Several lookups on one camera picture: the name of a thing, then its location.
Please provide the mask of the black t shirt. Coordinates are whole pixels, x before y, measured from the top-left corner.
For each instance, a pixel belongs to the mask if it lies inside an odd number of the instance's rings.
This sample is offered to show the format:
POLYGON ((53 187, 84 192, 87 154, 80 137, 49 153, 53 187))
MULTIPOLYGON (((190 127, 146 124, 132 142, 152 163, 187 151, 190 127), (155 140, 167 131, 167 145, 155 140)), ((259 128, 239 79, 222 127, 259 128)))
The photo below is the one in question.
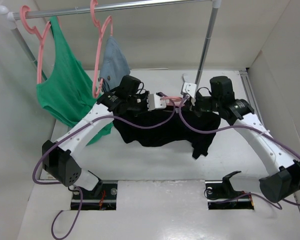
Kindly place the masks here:
MULTIPOLYGON (((170 111, 157 110, 138 116, 126 114, 122 118, 135 125, 149 127, 167 120, 170 116, 170 111)), ((189 111, 183 112, 182 116, 190 126, 200 131, 216 130, 221 124, 221 118, 213 112, 205 112, 198 117, 189 111)), ((113 125, 126 144, 137 141, 143 147, 161 147, 175 141, 188 141, 193 148, 194 159, 208 155, 208 149, 216 136, 215 133, 200 134, 190 130, 177 113, 167 123, 153 129, 136 128, 118 119, 113 121, 113 125)))

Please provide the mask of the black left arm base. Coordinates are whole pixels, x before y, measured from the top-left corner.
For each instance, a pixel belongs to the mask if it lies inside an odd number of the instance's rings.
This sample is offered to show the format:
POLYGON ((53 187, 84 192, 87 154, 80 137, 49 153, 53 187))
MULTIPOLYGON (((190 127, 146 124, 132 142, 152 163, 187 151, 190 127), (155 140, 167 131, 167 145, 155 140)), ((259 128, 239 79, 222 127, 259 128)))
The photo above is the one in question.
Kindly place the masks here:
MULTIPOLYGON (((71 192, 70 209, 78 210, 80 206, 81 195, 74 186, 68 187, 71 192)), ((117 208, 118 181, 106 180, 98 195, 82 188, 82 206, 83 211, 115 211, 117 208)))

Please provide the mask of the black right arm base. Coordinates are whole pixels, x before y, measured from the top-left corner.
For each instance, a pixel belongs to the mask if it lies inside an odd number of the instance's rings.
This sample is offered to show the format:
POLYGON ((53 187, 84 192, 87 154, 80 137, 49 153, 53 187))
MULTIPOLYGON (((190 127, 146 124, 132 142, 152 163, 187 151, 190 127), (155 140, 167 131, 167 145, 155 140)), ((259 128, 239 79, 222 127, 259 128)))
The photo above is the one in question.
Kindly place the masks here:
POLYGON ((203 195, 207 199, 208 210, 254 210, 253 199, 244 195, 244 190, 235 190, 230 178, 241 171, 233 171, 225 175, 222 180, 205 181, 203 195))

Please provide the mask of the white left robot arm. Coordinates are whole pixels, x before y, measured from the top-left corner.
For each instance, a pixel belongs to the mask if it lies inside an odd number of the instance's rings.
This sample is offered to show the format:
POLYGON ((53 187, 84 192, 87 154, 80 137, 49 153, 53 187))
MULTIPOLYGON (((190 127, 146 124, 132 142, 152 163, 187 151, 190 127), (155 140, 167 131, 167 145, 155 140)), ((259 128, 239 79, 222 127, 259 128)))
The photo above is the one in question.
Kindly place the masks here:
POLYGON ((101 194, 102 180, 77 163, 77 158, 86 145, 112 123, 116 116, 127 111, 148 110, 148 92, 138 93, 141 80, 125 75, 119 86, 104 92, 93 107, 69 133, 55 142, 46 141, 42 146, 42 168, 65 187, 76 186, 84 189, 90 198, 101 194))

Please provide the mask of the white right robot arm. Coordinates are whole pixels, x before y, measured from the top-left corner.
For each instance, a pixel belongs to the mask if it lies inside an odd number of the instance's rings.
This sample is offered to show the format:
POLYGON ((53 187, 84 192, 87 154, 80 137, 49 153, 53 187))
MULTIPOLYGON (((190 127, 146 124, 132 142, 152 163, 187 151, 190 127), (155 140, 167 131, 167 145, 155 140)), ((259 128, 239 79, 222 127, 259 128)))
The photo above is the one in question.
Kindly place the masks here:
POLYGON ((268 176, 259 179, 267 200, 278 203, 300 190, 300 155, 275 140, 245 99, 237 99, 232 81, 226 76, 210 79, 208 96, 200 94, 195 83, 185 90, 191 109, 198 114, 216 112, 250 145, 265 166, 268 176))

